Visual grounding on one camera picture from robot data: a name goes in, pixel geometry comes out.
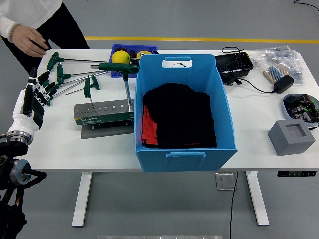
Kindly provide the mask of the person's right hand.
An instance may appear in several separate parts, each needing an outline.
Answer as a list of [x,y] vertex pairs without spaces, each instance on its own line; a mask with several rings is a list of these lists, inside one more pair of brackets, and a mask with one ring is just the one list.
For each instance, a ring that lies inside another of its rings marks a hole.
[[49,48],[37,30],[23,25],[18,25],[13,30],[11,41],[23,53],[36,58],[42,58]]

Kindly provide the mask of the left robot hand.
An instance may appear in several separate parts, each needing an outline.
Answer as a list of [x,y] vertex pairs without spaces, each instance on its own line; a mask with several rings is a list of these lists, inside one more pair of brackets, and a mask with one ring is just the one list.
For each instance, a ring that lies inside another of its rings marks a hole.
[[21,90],[13,111],[13,125],[8,130],[8,137],[31,139],[43,125],[44,106],[50,103],[56,93],[56,84],[49,83],[47,70],[41,75],[37,68],[32,68],[25,89]]

